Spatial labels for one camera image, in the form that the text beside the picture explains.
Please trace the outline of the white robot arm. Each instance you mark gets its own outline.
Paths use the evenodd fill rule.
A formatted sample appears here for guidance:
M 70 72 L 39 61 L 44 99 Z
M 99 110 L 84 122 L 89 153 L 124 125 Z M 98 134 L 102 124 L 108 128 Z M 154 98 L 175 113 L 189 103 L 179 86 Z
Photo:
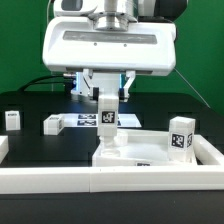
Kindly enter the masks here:
M 188 0 L 54 0 L 43 62 L 75 75 L 72 92 L 125 100 L 138 75 L 166 76 L 176 64 L 175 20 Z

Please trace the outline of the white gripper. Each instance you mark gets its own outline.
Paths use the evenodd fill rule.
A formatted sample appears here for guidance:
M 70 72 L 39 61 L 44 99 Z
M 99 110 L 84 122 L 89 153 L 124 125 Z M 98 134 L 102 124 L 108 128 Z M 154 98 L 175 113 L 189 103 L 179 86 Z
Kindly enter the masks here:
M 176 64 L 176 27 L 172 23 L 131 23 L 128 30 L 99 31 L 85 17 L 57 17 L 46 30 L 42 58 L 51 71 L 82 71 L 91 100 L 99 97 L 95 72 L 125 72 L 120 99 L 139 75 L 166 76 Z

